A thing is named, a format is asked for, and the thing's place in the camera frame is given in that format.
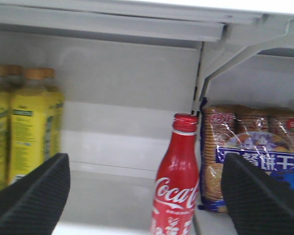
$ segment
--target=coca-cola text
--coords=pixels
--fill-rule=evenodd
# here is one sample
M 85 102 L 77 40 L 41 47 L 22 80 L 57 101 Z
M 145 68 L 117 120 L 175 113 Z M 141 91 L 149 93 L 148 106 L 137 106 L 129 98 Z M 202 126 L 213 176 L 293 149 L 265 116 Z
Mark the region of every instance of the coca-cola text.
M 170 178 L 162 177 L 156 181 L 156 198 L 159 203 L 170 206 L 172 209 L 191 209 L 195 205 L 195 199 L 198 191 L 198 181 L 193 188 L 169 187 Z

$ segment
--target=biscuit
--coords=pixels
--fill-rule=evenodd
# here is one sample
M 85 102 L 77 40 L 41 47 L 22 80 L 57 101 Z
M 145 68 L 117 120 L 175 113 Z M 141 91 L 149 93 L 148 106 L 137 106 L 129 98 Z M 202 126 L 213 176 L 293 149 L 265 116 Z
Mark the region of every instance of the biscuit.
M 205 170 L 205 187 L 206 194 L 222 198 L 221 193 L 221 175 L 223 170 L 223 164 L 214 163 L 206 167 Z

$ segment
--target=packaged snack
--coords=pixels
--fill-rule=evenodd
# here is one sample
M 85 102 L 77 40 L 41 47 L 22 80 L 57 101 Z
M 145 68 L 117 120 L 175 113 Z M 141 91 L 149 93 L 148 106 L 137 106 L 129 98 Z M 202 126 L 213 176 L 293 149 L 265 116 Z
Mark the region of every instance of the packaged snack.
M 201 123 L 201 199 L 212 212 L 226 212 L 221 176 L 227 153 L 238 153 L 270 174 L 294 169 L 294 111 L 242 105 L 204 107 Z

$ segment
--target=white wall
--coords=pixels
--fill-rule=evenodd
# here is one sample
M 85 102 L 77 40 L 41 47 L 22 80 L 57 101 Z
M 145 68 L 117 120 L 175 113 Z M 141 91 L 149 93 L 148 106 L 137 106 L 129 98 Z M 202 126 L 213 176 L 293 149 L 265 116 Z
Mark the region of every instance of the white wall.
M 294 109 L 294 58 L 256 55 L 211 80 L 206 96 L 219 103 Z
M 196 49 L 0 32 L 0 64 L 53 67 L 75 169 L 152 178 L 176 112 L 190 112 Z

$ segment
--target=blue label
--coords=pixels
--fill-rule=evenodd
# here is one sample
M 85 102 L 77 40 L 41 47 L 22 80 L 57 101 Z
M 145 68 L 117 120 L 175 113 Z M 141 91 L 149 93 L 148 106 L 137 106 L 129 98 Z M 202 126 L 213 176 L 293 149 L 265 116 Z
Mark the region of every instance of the blue label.
M 224 157 L 227 153 L 237 153 L 243 156 L 250 163 L 265 171 L 287 170 L 294 168 L 294 153 L 219 147 L 216 149 L 216 162 L 224 163 Z

